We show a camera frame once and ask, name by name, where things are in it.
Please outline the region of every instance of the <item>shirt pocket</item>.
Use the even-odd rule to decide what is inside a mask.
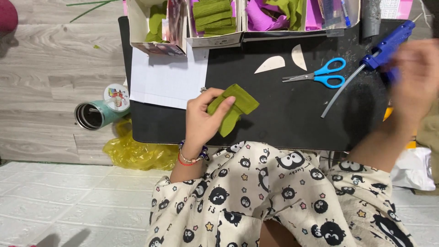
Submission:
[[[218,216],[215,246],[259,246],[262,220],[223,210]]]

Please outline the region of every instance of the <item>beaded bracelet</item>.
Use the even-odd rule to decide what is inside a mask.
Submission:
[[[203,148],[202,148],[202,150],[201,150],[201,153],[200,153],[200,155],[198,156],[197,159],[191,159],[191,160],[186,159],[186,158],[183,156],[183,154],[181,153],[181,148],[183,147],[184,141],[185,141],[185,140],[182,140],[182,141],[180,142],[180,144],[178,144],[178,150],[179,150],[178,161],[179,161],[182,165],[185,165],[185,166],[191,166],[191,165],[197,163],[198,161],[200,161],[200,160],[206,158],[208,148],[207,148],[206,146],[203,146]],[[181,160],[180,160],[180,156],[183,158],[184,162],[186,162],[186,163],[190,163],[190,164],[184,164],[183,162],[181,162]]]

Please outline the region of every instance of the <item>hand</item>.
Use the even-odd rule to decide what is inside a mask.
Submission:
[[[439,42],[417,40],[402,44],[390,65],[398,66],[399,82],[392,86],[396,122],[417,128],[438,98]]]
[[[203,145],[218,131],[224,116],[235,102],[235,97],[228,97],[221,102],[212,116],[207,114],[208,104],[223,92],[224,90],[211,87],[196,99],[187,102],[186,141],[182,148],[182,154],[186,159],[198,157]]]

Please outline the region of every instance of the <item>scissor blade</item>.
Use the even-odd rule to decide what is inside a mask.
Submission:
[[[314,73],[301,75],[301,76],[284,77],[282,79],[287,79],[287,80],[283,80],[282,82],[290,82],[290,81],[298,81],[298,80],[312,80],[312,79],[314,79]]]

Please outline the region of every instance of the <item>green wire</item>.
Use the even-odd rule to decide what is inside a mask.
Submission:
[[[79,4],[66,4],[66,6],[75,6],[75,5],[84,5],[84,4],[101,4],[106,2],[114,2],[119,0],[106,0],[106,1],[97,1],[97,2],[89,2],[89,3],[79,3]]]
[[[113,0],[105,1],[103,4],[99,4],[99,5],[97,5],[96,7],[93,7],[93,8],[91,8],[91,9],[87,10],[86,12],[84,12],[84,13],[82,13],[82,14],[76,16],[73,20],[70,21],[70,23],[72,23],[74,20],[78,19],[79,17],[81,17],[81,16],[87,14],[88,12],[93,11],[93,10],[99,8],[99,7],[102,7],[102,6],[108,4],[109,2],[112,2],[112,1],[113,1]]]

